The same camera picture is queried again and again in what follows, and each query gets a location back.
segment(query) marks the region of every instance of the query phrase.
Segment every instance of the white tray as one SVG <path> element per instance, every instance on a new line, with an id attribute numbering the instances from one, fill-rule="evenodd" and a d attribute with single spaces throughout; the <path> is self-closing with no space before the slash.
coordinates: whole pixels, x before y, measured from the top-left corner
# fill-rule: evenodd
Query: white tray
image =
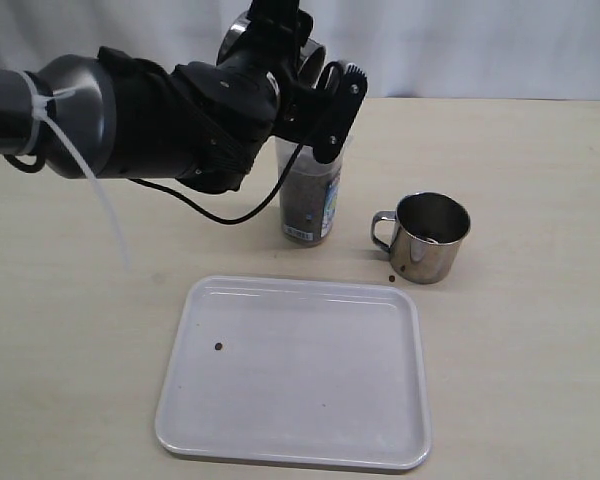
<path id="1" fill-rule="evenodd" d="M 415 305 L 389 287 L 207 278 L 189 292 L 155 428 L 178 455 L 413 468 L 431 447 Z"/>

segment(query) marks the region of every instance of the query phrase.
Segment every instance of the stainless steel mug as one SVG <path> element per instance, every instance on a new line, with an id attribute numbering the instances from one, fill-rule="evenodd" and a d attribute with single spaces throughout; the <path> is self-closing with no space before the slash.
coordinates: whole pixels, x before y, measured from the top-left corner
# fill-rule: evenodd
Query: stainless steel mug
<path id="1" fill-rule="evenodd" d="M 395 223 L 391 244 L 376 236 L 376 225 L 382 221 Z M 470 229 L 471 219 L 462 205 L 445 195 L 423 192 L 404 197 L 395 211 L 376 213 L 371 239 L 389 254 L 401 277 L 431 284 L 449 274 Z"/>

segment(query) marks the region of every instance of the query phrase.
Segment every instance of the cup rim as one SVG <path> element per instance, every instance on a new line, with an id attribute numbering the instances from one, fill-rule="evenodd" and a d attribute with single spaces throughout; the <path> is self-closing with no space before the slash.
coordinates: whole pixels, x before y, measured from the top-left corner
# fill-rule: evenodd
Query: cup rim
<path id="1" fill-rule="evenodd" d="M 409 198 L 417 197 L 417 196 L 421 196 L 421 195 L 435 195 L 438 197 L 443 197 L 444 199 L 446 199 L 446 200 L 454 203 L 458 207 L 460 207 L 460 209 L 462 210 L 462 213 L 467 217 L 467 229 L 460 238 L 454 240 L 453 242 L 432 242 L 432 241 L 425 240 L 422 237 L 419 237 L 417 235 L 414 235 L 413 233 L 411 233 L 409 231 L 409 229 L 407 229 L 407 227 L 400 221 L 400 217 L 398 216 L 398 209 L 400 208 L 400 205 L 402 205 L 402 202 L 408 200 Z M 434 192 L 431 190 L 423 190 L 423 191 L 418 191 L 418 192 L 406 195 L 400 199 L 400 201 L 398 202 L 398 205 L 396 206 L 395 211 L 396 211 L 396 222 L 398 223 L 398 225 L 400 225 L 400 228 L 402 230 L 404 230 L 404 232 L 407 235 L 409 235 L 411 238 L 416 239 L 422 243 L 426 243 L 427 245 L 434 245 L 434 246 L 455 245 L 457 243 L 462 242 L 465 238 L 467 238 L 467 235 L 469 235 L 469 232 L 471 232 L 471 226 L 472 226 L 471 215 L 469 215 L 469 212 L 467 211 L 467 209 L 460 202 L 454 200 L 453 198 L 449 197 L 448 195 L 445 195 L 444 193 Z"/>

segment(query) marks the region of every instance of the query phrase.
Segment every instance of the white curtain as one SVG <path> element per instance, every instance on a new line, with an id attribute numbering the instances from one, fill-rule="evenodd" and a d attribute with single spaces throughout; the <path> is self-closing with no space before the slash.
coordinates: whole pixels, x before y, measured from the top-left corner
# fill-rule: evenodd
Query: white curtain
<path id="1" fill-rule="evenodd" d="M 600 0 L 302 0 L 373 96 L 600 99 Z M 0 0 L 0 66 L 120 48 L 213 62 L 249 0 Z"/>

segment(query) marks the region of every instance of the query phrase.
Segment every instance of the table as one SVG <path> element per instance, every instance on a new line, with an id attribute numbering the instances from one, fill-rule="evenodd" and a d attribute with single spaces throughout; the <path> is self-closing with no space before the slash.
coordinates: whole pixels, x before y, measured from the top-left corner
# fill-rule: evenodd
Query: table
<path id="1" fill-rule="evenodd" d="M 394 284 L 420 312 L 434 428 L 411 477 L 600 478 L 600 103 L 369 100 L 353 133 L 315 249 L 281 236 L 277 206 L 223 227 L 106 181 L 130 273 L 88 183 L 0 159 L 0 479 L 364 478 L 174 459 L 155 408 L 192 284 L 390 284 L 371 216 L 427 189 L 463 203 L 473 229 L 444 282 Z M 268 144 L 241 192 L 191 196 L 237 216 L 275 175 Z"/>

